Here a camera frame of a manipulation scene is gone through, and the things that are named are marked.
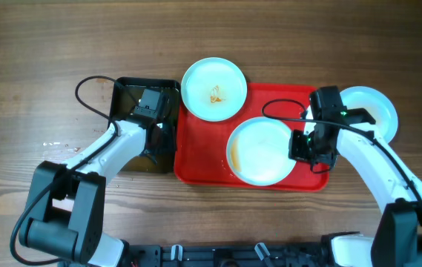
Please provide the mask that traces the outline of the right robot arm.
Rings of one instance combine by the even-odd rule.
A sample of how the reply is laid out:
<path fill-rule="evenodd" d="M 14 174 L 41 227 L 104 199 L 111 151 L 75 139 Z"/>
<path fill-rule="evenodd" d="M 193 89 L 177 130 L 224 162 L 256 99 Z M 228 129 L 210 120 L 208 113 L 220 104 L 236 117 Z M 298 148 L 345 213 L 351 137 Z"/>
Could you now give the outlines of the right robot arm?
<path fill-rule="evenodd" d="M 374 237 L 329 236 L 329 266 L 422 266 L 422 181 L 368 122 L 350 126 L 319 121 L 311 133 L 294 131 L 291 159 L 332 164 L 345 158 L 382 213 Z"/>

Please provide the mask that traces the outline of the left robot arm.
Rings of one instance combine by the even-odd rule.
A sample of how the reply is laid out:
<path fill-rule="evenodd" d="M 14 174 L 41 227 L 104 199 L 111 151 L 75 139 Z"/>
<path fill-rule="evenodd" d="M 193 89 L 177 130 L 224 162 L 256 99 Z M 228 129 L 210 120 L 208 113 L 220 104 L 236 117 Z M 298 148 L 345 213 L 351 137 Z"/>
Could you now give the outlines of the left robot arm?
<path fill-rule="evenodd" d="M 112 121 L 81 154 L 39 164 L 10 236 L 11 256 L 26 266 L 129 266 L 129 243 L 103 231 L 106 185 L 132 159 L 174 153 L 176 126 L 173 119 Z"/>

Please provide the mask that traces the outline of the white plate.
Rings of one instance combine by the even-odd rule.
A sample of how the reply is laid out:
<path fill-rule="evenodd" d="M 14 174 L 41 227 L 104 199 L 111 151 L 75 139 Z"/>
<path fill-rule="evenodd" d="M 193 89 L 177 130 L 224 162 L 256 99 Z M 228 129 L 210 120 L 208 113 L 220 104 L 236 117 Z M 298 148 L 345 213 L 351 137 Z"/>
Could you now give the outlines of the white plate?
<path fill-rule="evenodd" d="M 340 92 L 348 109 L 364 108 L 375 119 L 380 134 L 390 143 L 398 131 L 398 114 L 392 102 L 380 91 L 366 86 L 354 86 Z"/>
<path fill-rule="evenodd" d="M 254 117 L 239 124 L 226 145 L 231 172 L 240 181 L 258 187 L 275 185 L 293 170 L 289 158 L 292 129 L 276 119 Z"/>
<path fill-rule="evenodd" d="M 243 72 L 233 62 L 219 57 L 193 63 L 181 82 L 184 106 L 207 122 L 221 122 L 236 115 L 245 104 L 247 94 Z"/>

